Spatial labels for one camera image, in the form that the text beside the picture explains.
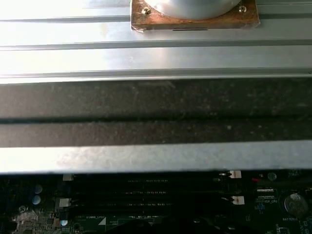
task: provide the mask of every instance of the capacitor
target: capacitor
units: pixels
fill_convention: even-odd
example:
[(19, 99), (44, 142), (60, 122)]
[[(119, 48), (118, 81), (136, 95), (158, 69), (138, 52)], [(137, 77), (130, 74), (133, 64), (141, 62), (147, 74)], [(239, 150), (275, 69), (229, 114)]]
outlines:
[(270, 181), (274, 181), (274, 180), (276, 180), (276, 178), (277, 178), (277, 175), (274, 172), (268, 173), (268, 179)]
[(35, 194), (40, 194), (43, 190), (43, 187), (40, 184), (35, 186)]
[(61, 220), (59, 223), (61, 226), (66, 226), (68, 224), (68, 220)]
[(38, 195), (34, 196), (32, 202), (34, 205), (39, 205), (39, 203), (41, 202), (41, 197)]
[(300, 194), (291, 194), (285, 198), (286, 211), (298, 219), (303, 218), (309, 212), (309, 205)]

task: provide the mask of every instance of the copper base plate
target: copper base plate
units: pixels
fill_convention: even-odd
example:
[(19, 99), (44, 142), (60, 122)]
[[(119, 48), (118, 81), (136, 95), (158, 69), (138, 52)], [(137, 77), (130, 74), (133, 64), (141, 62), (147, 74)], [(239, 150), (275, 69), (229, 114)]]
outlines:
[[(131, 27), (143, 32), (149, 29), (210, 29), (210, 28), (254, 28), (260, 24), (255, 0), (242, 0), (238, 6), (228, 13), (204, 20), (183, 20), (166, 16), (151, 8), (144, 0), (132, 0)], [(239, 6), (244, 5), (246, 12), (239, 12)], [(149, 7), (149, 15), (143, 14), (144, 7)]]

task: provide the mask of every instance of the screw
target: screw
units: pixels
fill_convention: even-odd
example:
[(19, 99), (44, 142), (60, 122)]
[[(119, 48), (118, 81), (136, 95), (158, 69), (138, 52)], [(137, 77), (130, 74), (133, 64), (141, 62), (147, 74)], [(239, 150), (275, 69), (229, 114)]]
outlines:
[(20, 206), (19, 207), (19, 212), (22, 214), (22, 213), (25, 213), (27, 211), (27, 207), (26, 206)]
[(142, 10), (142, 14), (149, 15), (151, 13), (151, 9), (148, 7), (144, 7)]
[(240, 13), (245, 13), (247, 11), (247, 8), (246, 8), (246, 6), (239, 6), (238, 11)]

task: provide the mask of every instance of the motherboard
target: motherboard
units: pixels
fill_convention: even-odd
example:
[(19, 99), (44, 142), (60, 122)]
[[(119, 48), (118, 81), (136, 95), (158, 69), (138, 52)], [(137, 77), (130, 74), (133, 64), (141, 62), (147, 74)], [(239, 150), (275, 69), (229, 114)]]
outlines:
[(311, 176), (302, 170), (1, 176), (0, 234), (103, 234), (173, 214), (227, 223), (229, 230), (237, 223), (262, 234), (309, 234)]

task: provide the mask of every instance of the silver metal surface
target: silver metal surface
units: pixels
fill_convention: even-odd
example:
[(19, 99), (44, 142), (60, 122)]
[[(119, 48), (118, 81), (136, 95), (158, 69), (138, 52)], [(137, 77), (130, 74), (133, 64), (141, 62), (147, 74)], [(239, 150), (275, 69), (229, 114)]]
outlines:
[(0, 173), (310, 168), (312, 141), (0, 148)]
[(312, 0), (257, 3), (255, 29), (138, 33), (128, 0), (12, 0), (0, 8), (0, 83), (312, 77)]
[[(251, 30), (145, 33), (130, 28), (129, 0), (0, 4), (0, 83), (312, 77), (312, 0), (258, 0)], [(311, 152), (311, 141), (0, 148), (0, 173), (309, 168)]]
[(145, 0), (157, 11), (179, 19), (202, 20), (230, 11), (241, 0)]

